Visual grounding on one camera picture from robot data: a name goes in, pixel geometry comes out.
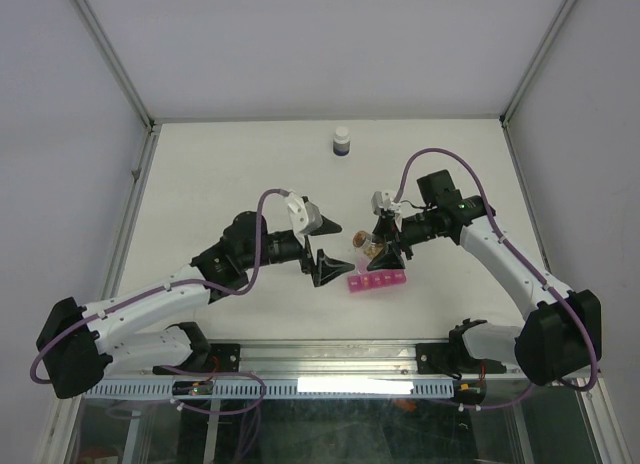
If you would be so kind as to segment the clear bottle yellow pills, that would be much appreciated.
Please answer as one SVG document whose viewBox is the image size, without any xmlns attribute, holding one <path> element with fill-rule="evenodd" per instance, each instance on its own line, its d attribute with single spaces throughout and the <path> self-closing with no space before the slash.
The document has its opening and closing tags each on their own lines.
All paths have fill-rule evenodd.
<svg viewBox="0 0 640 464">
<path fill-rule="evenodd" d="M 380 239 L 364 230 L 358 231 L 353 236 L 352 245 L 357 252 L 369 260 L 373 260 L 385 249 L 385 244 Z"/>
</svg>

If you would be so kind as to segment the white cap dark bottle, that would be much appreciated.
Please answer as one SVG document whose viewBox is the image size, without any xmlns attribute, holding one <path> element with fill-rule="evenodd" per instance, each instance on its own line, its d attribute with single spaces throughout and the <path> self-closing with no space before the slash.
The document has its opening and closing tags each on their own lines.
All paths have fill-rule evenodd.
<svg viewBox="0 0 640 464">
<path fill-rule="evenodd" d="M 351 135 L 346 126 L 338 126 L 335 128 L 332 141 L 332 150 L 336 156 L 344 157 L 350 152 Z"/>
</svg>

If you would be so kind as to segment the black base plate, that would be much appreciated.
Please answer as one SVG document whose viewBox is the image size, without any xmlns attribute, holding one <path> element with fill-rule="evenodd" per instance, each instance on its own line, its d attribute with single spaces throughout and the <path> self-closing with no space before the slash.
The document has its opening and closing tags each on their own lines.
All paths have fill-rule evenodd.
<svg viewBox="0 0 640 464">
<path fill-rule="evenodd" d="M 236 372 L 241 361 L 241 345 L 239 343 L 209 344 L 207 351 L 194 352 L 176 369 L 186 371 L 190 375 L 196 373 L 211 374 L 214 372 Z"/>
<path fill-rule="evenodd" d="M 460 380 L 462 374 L 451 363 L 451 345 L 448 342 L 418 343 L 415 345 L 417 372 L 420 375 L 441 374 Z"/>
</svg>

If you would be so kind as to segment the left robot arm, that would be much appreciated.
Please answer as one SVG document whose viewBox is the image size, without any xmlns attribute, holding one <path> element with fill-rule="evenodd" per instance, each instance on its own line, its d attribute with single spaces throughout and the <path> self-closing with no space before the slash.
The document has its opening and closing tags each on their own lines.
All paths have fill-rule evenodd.
<svg viewBox="0 0 640 464">
<path fill-rule="evenodd" d="M 309 239 L 341 230 L 322 215 L 296 208 L 291 229 L 270 232 L 261 213 L 242 212 L 217 243 L 156 284 L 86 304 L 72 297 L 58 301 L 36 339 L 38 354 L 30 377 L 51 385 L 57 398 L 69 399 L 124 371 L 203 372 L 210 346 L 197 323 L 172 324 L 156 332 L 149 326 L 247 294 L 265 266 L 297 262 L 314 287 L 324 286 L 355 267 L 323 250 L 314 251 Z"/>
</svg>

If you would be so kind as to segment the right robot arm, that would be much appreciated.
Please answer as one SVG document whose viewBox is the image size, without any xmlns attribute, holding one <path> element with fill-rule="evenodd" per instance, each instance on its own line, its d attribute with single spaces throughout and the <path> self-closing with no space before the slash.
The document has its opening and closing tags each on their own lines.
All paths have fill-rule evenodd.
<svg viewBox="0 0 640 464">
<path fill-rule="evenodd" d="M 409 217 L 386 191 L 371 199 L 377 217 L 373 230 L 381 250 L 371 271 L 402 270 L 414 246 L 448 238 L 473 256 L 506 291 L 519 310 L 519 326 L 465 319 L 448 334 L 439 362 L 456 377 L 484 360 L 518 366 L 543 386 L 583 368 L 595 379 L 602 357 L 601 304 L 590 290 L 575 291 L 529 260 L 509 239 L 482 196 L 462 196 L 448 171 L 417 182 L 424 204 Z"/>
</svg>

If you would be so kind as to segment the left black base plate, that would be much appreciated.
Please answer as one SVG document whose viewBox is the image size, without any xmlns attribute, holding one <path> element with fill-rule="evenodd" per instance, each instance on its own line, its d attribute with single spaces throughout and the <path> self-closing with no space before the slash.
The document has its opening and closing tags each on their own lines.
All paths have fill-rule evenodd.
<svg viewBox="0 0 640 464">
<path fill-rule="evenodd" d="M 186 371 L 190 375 L 196 373 L 211 374 L 214 372 L 236 372 L 241 361 L 241 345 L 239 343 L 209 344 L 207 351 L 194 352 L 176 369 Z"/>
</svg>

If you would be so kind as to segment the pink weekly pill organizer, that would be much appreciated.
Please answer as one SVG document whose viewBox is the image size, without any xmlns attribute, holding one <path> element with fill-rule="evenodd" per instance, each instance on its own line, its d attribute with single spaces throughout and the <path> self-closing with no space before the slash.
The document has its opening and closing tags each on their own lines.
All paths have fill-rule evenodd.
<svg viewBox="0 0 640 464">
<path fill-rule="evenodd" d="M 368 271 L 367 265 L 369 263 L 370 260 L 365 257 L 356 259 L 355 270 L 346 277 L 347 288 L 350 293 L 399 286 L 407 282 L 404 270 Z"/>
</svg>

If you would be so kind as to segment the aluminium mounting rail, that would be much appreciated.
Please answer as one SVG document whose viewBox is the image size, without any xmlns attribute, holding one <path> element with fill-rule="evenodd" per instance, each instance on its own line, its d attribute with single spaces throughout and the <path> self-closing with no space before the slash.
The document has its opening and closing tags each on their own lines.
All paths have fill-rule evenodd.
<svg viewBox="0 0 640 464">
<path fill-rule="evenodd" d="M 78 395 L 107 376 L 176 375 L 194 352 L 207 351 L 209 344 L 239 343 L 241 361 L 236 372 L 252 373 L 264 380 L 311 377 L 391 377 L 421 376 L 417 372 L 415 345 L 434 343 L 412 341 L 208 341 L 188 337 L 172 328 L 161 333 L 133 336 L 99 351 L 94 342 L 72 345 L 67 356 L 49 372 L 66 393 Z M 489 375 L 518 374 L 512 364 L 495 359 L 483 365 L 458 367 L 462 376 L 474 376 L 484 369 Z"/>
</svg>

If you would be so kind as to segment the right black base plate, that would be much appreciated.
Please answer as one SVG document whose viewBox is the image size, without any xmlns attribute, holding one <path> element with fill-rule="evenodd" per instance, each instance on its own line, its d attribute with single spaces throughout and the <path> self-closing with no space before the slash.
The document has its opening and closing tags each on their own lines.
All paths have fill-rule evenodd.
<svg viewBox="0 0 640 464">
<path fill-rule="evenodd" d="M 448 342 L 418 343 L 415 345 L 417 372 L 420 375 L 441 374 L 460 380 L 462 374 L 451 363 L 451 345 Z"/>
</svg>

